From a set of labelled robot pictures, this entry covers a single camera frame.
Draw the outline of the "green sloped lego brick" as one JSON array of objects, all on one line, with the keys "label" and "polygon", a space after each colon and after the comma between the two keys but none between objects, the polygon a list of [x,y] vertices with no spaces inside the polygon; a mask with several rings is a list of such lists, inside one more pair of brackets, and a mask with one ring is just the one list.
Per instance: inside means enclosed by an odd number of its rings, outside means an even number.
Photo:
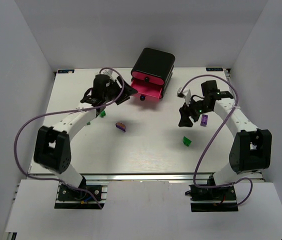
[{"label": "green sloped lego brick", "polygon": [[186,136],[183,137],[182,142],[187,147],[189,147],[192,143],[192,141],[189,138],[187,138]]}]

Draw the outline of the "pink drawer with black knob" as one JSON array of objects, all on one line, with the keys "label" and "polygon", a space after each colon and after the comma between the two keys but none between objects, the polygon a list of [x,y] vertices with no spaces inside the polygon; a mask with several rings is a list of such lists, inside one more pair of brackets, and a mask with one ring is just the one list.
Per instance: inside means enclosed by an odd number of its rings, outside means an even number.
[{"label": "pink drawer with black knob", "polygon": [[138,80],[141,80],[147,83],[159,85],[159,86],[162,86],[165,83],[165,81],[161,79],[159,76],[151,75],[151,74],[144,73],[144,72],[133,71],[131,75],[135,79],[138,79]]}]

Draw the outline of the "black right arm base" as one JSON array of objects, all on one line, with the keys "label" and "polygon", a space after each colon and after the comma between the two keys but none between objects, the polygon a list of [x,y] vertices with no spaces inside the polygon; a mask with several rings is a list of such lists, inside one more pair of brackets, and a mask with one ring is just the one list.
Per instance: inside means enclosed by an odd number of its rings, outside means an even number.
[{"label": "black right arm base", "polygon": [[222,188],[198,188],[189,185],[185,195],[190,197],[191,212],[238,212],[237,196],[233,186]]}]

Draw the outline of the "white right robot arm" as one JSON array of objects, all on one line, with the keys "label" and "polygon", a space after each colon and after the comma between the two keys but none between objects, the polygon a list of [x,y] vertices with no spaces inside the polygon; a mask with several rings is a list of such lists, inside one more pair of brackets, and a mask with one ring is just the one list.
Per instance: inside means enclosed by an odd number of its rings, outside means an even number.
[{"label": "white right robot arm", "polygon": [[201,84],[203,98],[194,100],[190,90],[183,87],[177,96],[184,99],[179,109],[179,127],[191,128],[204,114],[214,112],[233,135],[228,163],[211,176],[211,186],[227,187],[246,175],[267,169],[271,162],[272,134],[253,124],[238,107],[229,91],[221,91],[215,80]]}]

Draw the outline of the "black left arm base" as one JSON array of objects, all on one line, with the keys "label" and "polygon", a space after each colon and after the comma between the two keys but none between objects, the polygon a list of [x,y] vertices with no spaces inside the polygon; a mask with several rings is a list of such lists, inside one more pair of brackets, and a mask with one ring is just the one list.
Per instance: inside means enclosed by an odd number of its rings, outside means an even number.
[{"label": "black left arm base", "polygon": [[101,210],[107,199],[108,184],[89,182],[86,189],[91,194],[59,184],[54,208],[63,210]]}]

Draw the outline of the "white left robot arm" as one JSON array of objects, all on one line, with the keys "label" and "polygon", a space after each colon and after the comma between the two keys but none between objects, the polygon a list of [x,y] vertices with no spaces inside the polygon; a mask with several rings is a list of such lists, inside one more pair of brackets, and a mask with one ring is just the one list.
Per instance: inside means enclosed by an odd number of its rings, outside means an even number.
[{"label": "white left robot arm", "polygon": [[33,160],[41,167],[54,173],[58,179],[76,189],[83,189],[85,178],[71,165],[71,140],[87,123],[97,118],[114,102],[117,105],[127,101],[138,91],[120,76],[114,79],[110,74],[97,74],[93,87],[83,95],[73,113],[52,126],[39,128]]}]

